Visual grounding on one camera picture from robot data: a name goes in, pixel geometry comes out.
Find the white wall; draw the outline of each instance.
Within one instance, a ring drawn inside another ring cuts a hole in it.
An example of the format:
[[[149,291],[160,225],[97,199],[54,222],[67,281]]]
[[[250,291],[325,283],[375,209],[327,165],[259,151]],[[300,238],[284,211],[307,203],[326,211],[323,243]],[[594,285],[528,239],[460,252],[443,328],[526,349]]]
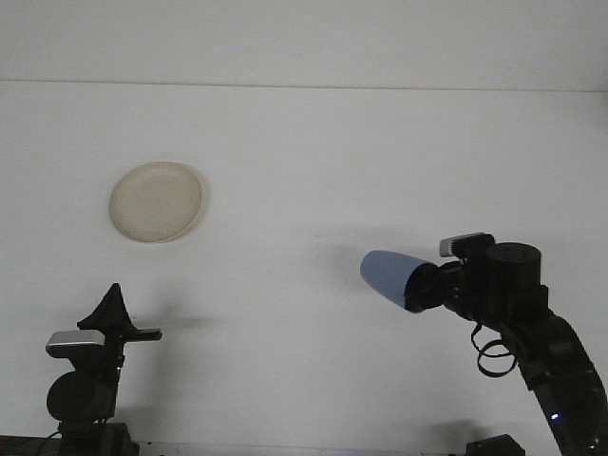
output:
[[[472,325],[407,314],[359,277],[386,248],[439,261],[485,230],[544,252],[551,305],[608,378],[603,94],[0,85],[0,429],[50,433],[45,396],[113,281],[158,343],[132,344],[119,418],[140,440],[456,451],[511,433],[555,453],[514,373],[482,377]],[[120,235],[130,168],[187,162],[210,205],[189,236]]]
[[[0,78],[608,90],[604,0],[0,3]]]

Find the black cable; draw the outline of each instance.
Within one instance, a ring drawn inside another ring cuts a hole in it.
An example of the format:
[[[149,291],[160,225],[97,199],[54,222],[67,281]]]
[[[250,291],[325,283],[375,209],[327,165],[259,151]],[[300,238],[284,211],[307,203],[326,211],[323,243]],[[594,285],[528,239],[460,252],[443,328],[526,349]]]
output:
[[[50,439],[52,439],[54,436],[56,436],[59,433],[59,431],[53,432],[52,434],[50,434],[45,440],[42,441],[42,443],[40,444],[40,446],[38,446],[38,449],[36,450],[36,454],[35,456],[40,456],[40,453],[42,452],[42,448],[48,443],[48,441]]]
[[[477,353],[482,353],[482,357],[486,357],[486,358],[504,358],[505,356],[512,356],[513,353],[511,353],[510,351],[505,351],[504,353],[498,353],[498,354],[488,354],[485,351],[487,350],[486,348],[480,349],[479,346],[477,345],[477,342],[475,342],[475,336],[479,333],[479,331],[482,330],[482,324],[478,323],[477,326],[475,327],[475,329],[473,330],[473,332],[471,333],[471,343],[473,344],[473,347],[475,347],[475,350],[477,351]]]
[[[498,354],[488,354],[487,353],[487,351],[493,347],[502,346],[502,347],[506,348],[502,339],[492,340],[492,341],[488,342],[487,344],[485,344],[482,348],[479,348],[479,346],[475,342],[475,336],[479,333],[479,331],[482,330],[482,327],[483,326],[481,323],[477,323],[477,326],[475,326],[475,329],[471,333],[471,343],[473,344],[473,347],[475,347],[475,350],[477,350],[477,353],[478,353],[477,354],[477,369],[479,369],[479,371],[487,377],[492,377],[492,378],[504,377],[505,375],[507,375],[508,373],[510,373],[511,371],[513,371],[515,369],[515,367],[517,366],[517,359],[515,358],[513,353],[511,353],[511,351],[509,351],[509,349],[507,349],[503,353],[498,353]],[[484,366],[482,366],[483,358],[504,358],[506,356],[513,356],[513,362],[511,363],[511,366],[507,370],[504,370],[502,372],[495,372],[492,370],[488,370]]]

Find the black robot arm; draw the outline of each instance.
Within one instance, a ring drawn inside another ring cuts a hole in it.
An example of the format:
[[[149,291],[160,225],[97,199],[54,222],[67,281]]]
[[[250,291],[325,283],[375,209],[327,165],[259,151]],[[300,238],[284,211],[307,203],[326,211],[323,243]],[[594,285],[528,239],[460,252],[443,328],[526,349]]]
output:
[[[501,327],[564,456],[608,454],[608,402],[598,373],[572,327],[548,314]]]
[[[440,253],[457,260],[436,266],[413,256],[370,252],[361,274],[410,312],[443,304],[476,322],[476,331],[485,326],[498,332],[501,339],[478,349],[478,359],[499,344],[515,357],[561,454],[608,456],[606,392],[575,331],[548,307],[541,252],[526,244],[497,244],[493,236],[476,233],[443,240]],[[480,370],[491,373],[481,365]],[[467,454],[495,454],[501,441],[493,441],[487,452],[475,446]]]

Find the round plate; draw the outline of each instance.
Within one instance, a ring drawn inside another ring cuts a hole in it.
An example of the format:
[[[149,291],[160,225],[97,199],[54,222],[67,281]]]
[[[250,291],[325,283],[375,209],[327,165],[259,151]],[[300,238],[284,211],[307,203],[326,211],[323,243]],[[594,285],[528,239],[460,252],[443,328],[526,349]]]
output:
[[[197,175],[187,166],[155,161],[128,173],[110,198],[110,218],[125,236],[166,242],[183,235],[202,205]]]

